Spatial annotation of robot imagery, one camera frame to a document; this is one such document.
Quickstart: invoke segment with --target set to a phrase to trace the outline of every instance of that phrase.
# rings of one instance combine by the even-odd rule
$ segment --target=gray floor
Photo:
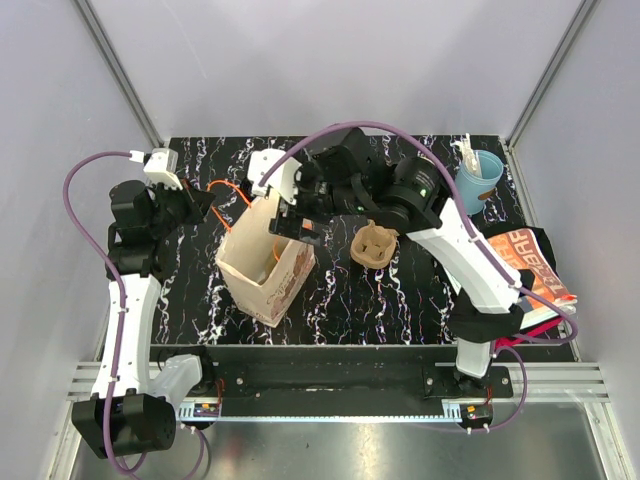
[[[605,478],[586,417],[573,405],[528,405],[511,426],[487,436],[438,434],[415,425],[318,423],[220,423],[206,433],[210,467],[205,472],[203,465],[196,479]],[[171,450],[149,455],[139,476],[181,479],[197,455],[197,439],[179,432]],[[123,477],[82,445],[72,478]]]

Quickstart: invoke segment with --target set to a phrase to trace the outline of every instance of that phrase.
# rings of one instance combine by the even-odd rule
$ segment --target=white bag
[[[254,200],[216,254],[216,264],[238,308],[270,327],[282,320],[315,264],[312,245],[269,233],[278,200],[273,191],[268,199]]]

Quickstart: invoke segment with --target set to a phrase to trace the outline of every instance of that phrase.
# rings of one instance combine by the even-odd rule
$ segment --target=white wall
[[[601,2],[516,153],[640,469],[640,4]]]
[[[0,478],[33,480],[108,303],[104,268],[64,213],[64,176],[91,153],[149,145],[70,1],[1,2],[0,58]],[[107,193],[139,169],[86,170],[72,201],[104,245]]]
[[[160,135],[508,135],[579,0],[93,0]]]

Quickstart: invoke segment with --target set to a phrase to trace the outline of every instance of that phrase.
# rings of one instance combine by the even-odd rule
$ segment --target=black marble surface
[[[397,137],[370,137],[388,162],[415,156],[415,148]],[[416,137],[432,149],[455,175],[460,154],[452,146],[460,136]],[[286,150],[298,137],[174,138],[180,154],[179,175],[206,188],[214,179],[239,184],[251,152]],[[474,136],[474,149],[498,155],[496,136]],[[233,224],[246,208],[236,193],[215,186],[215,204]],[[524,223],[515,185],[506,166],[497,194],[474,216],[480,228],[509,220]],[[443,269],[429,253],[406,238],[388,268],[370,270],[349,256],[349,246],[364,218],[340,217],[325,228],[325,248],[315,249],[316,265],[277,328],[240,312],[215,265],[216,248],[225,234],[213,213],[197,227],[180,228],[167,241],[168,279],[156,312],[156,344],[439,344],[452,341],[446,320],[452,289]]]

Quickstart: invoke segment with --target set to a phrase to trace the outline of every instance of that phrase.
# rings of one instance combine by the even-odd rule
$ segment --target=cup
[[[456,187],[462,196],[467,215],[475,215],[482,211],[484,202],[493,194],[496,184],[504,172],[502,160],[493,153],[475,150],[475,154],[480,162],[482,178],[471,173],[464,162],[460,165],[456,175]]]

